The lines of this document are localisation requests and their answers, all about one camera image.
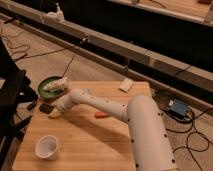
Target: black cable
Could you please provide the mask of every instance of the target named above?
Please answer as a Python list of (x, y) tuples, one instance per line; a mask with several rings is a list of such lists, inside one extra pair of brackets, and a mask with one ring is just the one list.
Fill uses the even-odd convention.
[(68, 63), (68, 65), (67, 65), (66, 69), (64, 70), (64, 73), (63, 73), (62, 76), (61, 76), (62, 78), (65, 76), (65, 74), (67, 73), (67, 71), (68, 71), (68, 69), (69, 69), (71, 63), (74, 61), (75, 55), (76, 55), (76, 53), (73, 54), (71, 60), (69, 61), (69, 63)]
[(150, 0), (151, 2), (154, 2), (158, 5), (160, 5), (161, 7), (163, 7), (164, 9), (167, 9), (167, 7), (165, 5), (163, 5), (162, 3), (158, 2), (158, 1), (155, 1), (155, 0)]
[(180, 124), (190, 124), (190, 127), (188, 129), (184, 130), (184, 131), (177, 131), (177, 130), (172, 130), (170, 128), (166, 128), (167, 131), (173, 132), (173, 133), (178, 133), (178, 134), (185, 134), (185, 133), (187, 133), (187, 132), (192, 130), (192, 128), (193, 128), (193, 119), (195, 117), (195, 114), (193, 112), (188, 111), (188, 113), (191, 114), (190, 117), (187, 115), (182, 120), (177, 118), (177, 117), (175, 117), (175, 116), (172, 116), (167, 111), (164, 111), (164, 113), (166, 113), (168, 117), (170, 117), (171, 119), (175, 120), (176, 122), (178, 122)]
[[(187, 133), (189, 132), (192, 128), (194, 128), (195, 131), (191, 132), (190, 134), (187, 135), (186, 137), (186, 146), (181, 146), (181, 147), (178, 147), (176, 149), (173, 150), (173, 153), (175, 153), (176, 151), (180, 150), (180, 149), (187, 149), (187, 151), (189, 152), (189, 154), (191, 155), (192, 159), (194, 160), (194, 162), (197, 164), (197, 166), (199, 167), (199, 169), (202, 171), (202, 167), (200, 165), (200, 163), (198, 162), (198, 160), (195, 158), (195, 156), (193, 155), (193, 151), (194, 152), (205, 152), (209, 149), (210, 147), (210, 144), (213, 146), (213, 142), (210, 141), (207, 136), (205, 134), (203, 134), (202, 132), (198, 131), (197, 128), (196, 128), (196, 120), (201, 117), (202, 115), (204, 115), (206, 112), (212, 110), (213, 108), (209, 108), (205, 111), (203, 111), (202, 113), (200, 113), (199, 115), (195, 116), (195, 112), (189, 108), (189, 113), (191, 114), (191, 117), (190, 117), (190, 121), (191, 121), (191, 127), (186, 130), (186, 131), (175, 131), (175, 130), (170, 130), (170, 129), (167, 129), (168, 131), (171, 131), (171, 132), (174, 132), (174, 133)], [(203, 148), (203, 149), (195, 149), (195, 148), (192, 148), (190, 147), (190, 144), (189, 144), (189, 140), (190, 140), (190, 137), (194, 134), (198, 134), (202, 139), (204, 139), (207, 143), (207, 145)]]
[(2, 40), (4, 40), (6, 42), (6, 45), (11, 52), (11, 54), (10, 54), (11, 56), (14, 56), (14, 55), (17, 55), (17, 54), (22, 54), (21, 57), (26, 56), (27, 51), (30, 49), (29, 44), (14, 46), (12, 41), (9, 39), (9, 37), (12, 37), (12, 38), (19, 37), (22, 33), (23, 32), (20, 32), (17, 35), (4, 35), (3, 34), (3, 26), (2, 26), (2, 23), (1, 23), (0, 37), (1, 37)]
[(213, 108), (206, 109), (205, 111), (203, 111), (199, 115), (195, 116), (194, 120), (197, 119), (197, 118), (199, 118), (199, 117), (201, 117), (202, 115), (206, 114), (210, 110), (213, 110)]
[(14, 61), (18, 62), (19, 60), (22, 60), (22, 59), (29, 59), (29, 58), (41, 57), (41, 56), (44, 56), (44, 55), (49, 55), (49, 54), (61, 52), (61, 51), (64, 51), (64, 50), (68, 50), (68, 49), (74, 48), (75, 46), (76, 45), (73, 45), (73, 46), (67, 47), (67, 48), (62, 48), (62, 49), (55, 50), (55, 51), (51, 51), (51, 52), (45, 52), (45, 53), (41, 53), (41, 54), (37, 54), (37, 55), (32, 55), (32, 56), (20, 57), (20, 58), (14, 59)]

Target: small orange piece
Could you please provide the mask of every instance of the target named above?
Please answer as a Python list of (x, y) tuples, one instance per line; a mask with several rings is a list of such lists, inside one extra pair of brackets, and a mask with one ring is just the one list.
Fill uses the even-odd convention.
[(95, 117), (96, 118), (105, 118), (108, 117), (109, 115), (107, 113), (104, 112), (95, 112)]

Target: concrete floor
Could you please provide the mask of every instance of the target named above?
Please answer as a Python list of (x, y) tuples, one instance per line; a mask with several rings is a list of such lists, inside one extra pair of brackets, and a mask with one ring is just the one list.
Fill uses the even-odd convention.
[[(60, 47), (52, 42), (44, 40), (35, 34), (32, 34), (20, 27), (12, 24), (3, 25), (4, 35), (18, 35), (18, 37), (10, 37), (10, 40), (15, 45), (30, 44), (31, 48), (28, 51), (29, 55), (36, 55), (44, 52), (50, 52), (54, 50), (61, 49)], [(24, 59), (17, 62), (20, 68), (27, 70), (27, 76), (32, 80), (31, 86), (37, 90), (39, 83), (49, 76), (61, 76), (73, 56), (71, 51), (62, 51), (59, 53), (54, 53), (51, 55), (46, 55), (42, 57)], [(96, 80), (106, 80), (106, 81), (122, 81), (125, 76), (116, 73), (108, 68), (105, 68), (91, 60), (87, 60), (84, 57), (76, 55), (74, 61), (70, 65), (66, 76), (72, 80), (83, 80), (83, 81), (96, 81)], [(25, 109), (20, 109), (19, 113), (26, 114)], [(188, 126), (181, 125), (177, 122), (171, 120), (168, 117), (164, 117), (165, 124), (167, 128), (174, 130), (184, 130)], [(203, 132), (211, 141), (213, 141), (213, 118), (204, 115), (196, 121), (196, 126), (198, 130)], [(187, 134), (175, 134), (168, 132), (173, 149), (179, 146), (186, 145)], [(18, 149), (19, 142), (15, 140), (13, 146), (10, 150), (8, 158), (5, 162), (2, 171), (10, 171), (12, 162), (14, 160), (16, 151)], [(190, 139), (190, 145), (192, 148), (202, 149), (205, 148), (206, 142), (198, 135), (193, 135)], [(204, 171), (213, 170), (213, 148), (210, 146), (209, 150), (203, 153), (193, 152), (196, 159), (199, 161)], [(179, 150), (175, 153), (176, 162), (181, 171), (199, 171), (200, 169), (196, 163), (192, 160), (192, 157), (187, 152), (186, 149)]]

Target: wooden board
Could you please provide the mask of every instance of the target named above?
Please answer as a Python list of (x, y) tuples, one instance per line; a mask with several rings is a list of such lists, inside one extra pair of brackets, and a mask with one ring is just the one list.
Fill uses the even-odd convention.
[[(118, 0), (118, 1), (127, 3), (131, 2), (131, 0)], [(180, 12), (183, 14), (190, 14), (202, 18), (205, 18), (210, 7), (210, 5), (208, 4), (198, 3), (198, 0), (153, 0), (153, 1), (161, 3), (170, 11)], [(151, 0), (140, 0), (139, 3), (162, 8), (161, 5), (152, 2)]]
[[(151, 95), (149, 84), (135, 82), (128, 94), (120, 82), (72, 82), (72, 88), (89, 88), (93, 95), (121, 102), (139, 93)], [(35, 109), (13, 164), (14, 171), (134, 171), (128, 126), (113, 117), (96, 119), (98, 110), (79, 105), (61, 118), (49, 119)], [(52, 134), (59, 139), (60, 156), (55, 161), (38, 159), (37, 140)]]

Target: cup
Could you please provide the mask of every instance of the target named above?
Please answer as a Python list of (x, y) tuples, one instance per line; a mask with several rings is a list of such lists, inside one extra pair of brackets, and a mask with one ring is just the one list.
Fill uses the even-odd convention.
[(35, 146), (35, 154), (40, 159), (55, 160), (58, 158), (58, 139), (53, 135), (41, 137)]

